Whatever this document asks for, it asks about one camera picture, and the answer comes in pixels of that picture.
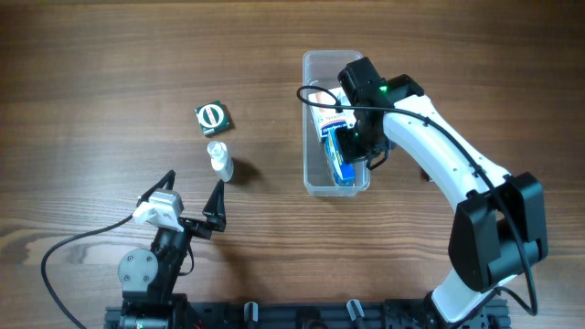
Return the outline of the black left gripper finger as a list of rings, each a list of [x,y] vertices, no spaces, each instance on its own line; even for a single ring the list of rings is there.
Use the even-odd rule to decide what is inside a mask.
[[[141,196],[138,197],[136,205],[140,206],[143,202],[147,201],[156,189],[162,188],[165,190],[172,190],[174,187],[175,178],[176,172],[174,170],[169,170],[157,183],[155,183],[152,187],[150,187]]]
[[[225,182],[218,180],[206,205],[202,210],[202,214],[207,218],[225,218]]]

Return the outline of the blue and yellow box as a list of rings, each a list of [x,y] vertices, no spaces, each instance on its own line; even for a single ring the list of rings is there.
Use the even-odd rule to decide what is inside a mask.
[[[335,136],[335,130],[328,133],[324,146],[335,184],[337,186],[352,186],[356,178],[355,170],[351,164],[344,161]]]

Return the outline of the white Hansaplast plaster box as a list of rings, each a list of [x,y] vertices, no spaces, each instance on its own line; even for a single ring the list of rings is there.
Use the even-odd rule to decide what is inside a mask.
[[[309,94],[308,99],[314,103],[335,105],[335,100],[324,91]],[[317,137],[321,142],[327,138],[327,135],[331,131],[340,127],[351,129],[356,124],[356,117],[353,110],[337,112],[335,109],[312,106],[311,113],[313,115]]]

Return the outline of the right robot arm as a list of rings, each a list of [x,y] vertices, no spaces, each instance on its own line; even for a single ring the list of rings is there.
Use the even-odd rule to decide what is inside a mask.
[[[356,117],[353,127],[336,134],[343,159],[373,170],[400,146],[452,206],[452,269],[428,298],[441,323],[462,324],[519,275],[528,288],[525,308],[537,314],[531,268],[548,255],[538,180],[530,173],[511,175],[475,150],[408,75],[386,80],[369,58],[360,58],[348,63],[337,80]]]

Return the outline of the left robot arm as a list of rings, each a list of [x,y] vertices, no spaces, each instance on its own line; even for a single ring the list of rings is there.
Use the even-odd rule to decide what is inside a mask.
[[[142,194],[132,218],[157,228],[148,249],[133,249],[121,259],[122,307],[104,316],[106,328],[204,328],[203,318],[184,293],[175,293],[185,258],[193,256],[191,240],[210,239],[227,225],[225,182],[218,180],[198,220],[182,216],[184,205],[173,190],[176,172],[169,171]]]

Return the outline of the clear plastic container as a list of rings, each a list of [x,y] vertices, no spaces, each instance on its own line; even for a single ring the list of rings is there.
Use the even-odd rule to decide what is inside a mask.
[[[303,85],[334,89],[337,75],[349,62],[362,58],[355,50],[312,50],[303,55]],[[311,108],[303,106],[303,182],[310,196],[351,197],[369,187],[370,173],[364,162],[354,164],[352,186],[337,186],[331,175],[324,143],[320,142]]]

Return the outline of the white spray bottle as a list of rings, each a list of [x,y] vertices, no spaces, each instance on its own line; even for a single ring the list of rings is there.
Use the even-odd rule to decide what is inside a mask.
[[[227,183],[234,175],[234,164],[228,147],[222,142],[213,141],[207,145],[207,152],[214,172]]]

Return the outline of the green square box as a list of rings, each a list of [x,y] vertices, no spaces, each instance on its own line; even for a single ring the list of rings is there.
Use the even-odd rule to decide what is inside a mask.
[[[195,108],[195,114],[202,133],[206,137],[225,132],[232,126],[229,113],[220,101],[212,101]]]

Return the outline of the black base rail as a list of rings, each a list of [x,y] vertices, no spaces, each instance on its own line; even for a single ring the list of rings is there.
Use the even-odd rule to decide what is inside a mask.
[[[349,309],[352,304],[359,310]],[[384,302],[335,302],[231,304],[198,302],[187,306],[183,322],[170,310],[125,311],[121,307],[105,311],[106,328],[444,328],[422,300]]]

